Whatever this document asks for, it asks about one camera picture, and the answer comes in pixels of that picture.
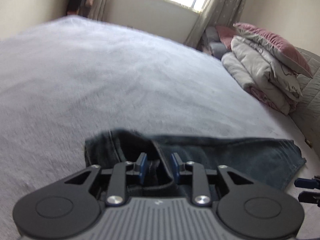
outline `silver screw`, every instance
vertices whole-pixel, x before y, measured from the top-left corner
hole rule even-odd
[[[210,202],[210,198],[205,195],[197,196],[197,197],[195,197],[195,202],[197,204],[205,205]]]
[[[113,205],[119,205],[123,202],[123,198],[120,196],[110,196],[107,198],[107,202]]]

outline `white logo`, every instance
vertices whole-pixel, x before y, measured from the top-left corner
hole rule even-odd
[[[155,204],[159,206],[159,205],[163,204],[163,201],[158,199],[157,201],[155,201]]]

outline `triangular cutout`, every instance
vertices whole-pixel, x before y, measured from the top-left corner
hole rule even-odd
[[[232,171],[228,171],[228,175],[232,179],[233,183],[236,185],[253,184],[253,182],[241,177],[240,175],[238,175]]]
[[[65,184],[76,184],[81,185],[84,184],[85,180],[89,177],[91,171],[86,171],[84,173],[79,174],[76,177],[73,177],[72,179],[69,179],[65,182]]]

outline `beige wall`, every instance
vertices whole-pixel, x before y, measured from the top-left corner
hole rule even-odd
[[[320,55],[320,0],[247,0],[240,21]]]
[[[66,13],[69,0],[0,0],[0,40]]]
[[[198,13],[164,0],[111,0],[104,21],[183,43]]]

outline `gray upholstered headboard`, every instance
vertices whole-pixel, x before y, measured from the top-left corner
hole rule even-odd
[[[320,56],[304,49],[297,49],[307,60],[314,77],[311,79],[298,75],[303,100],[290,116],[320,156]]]

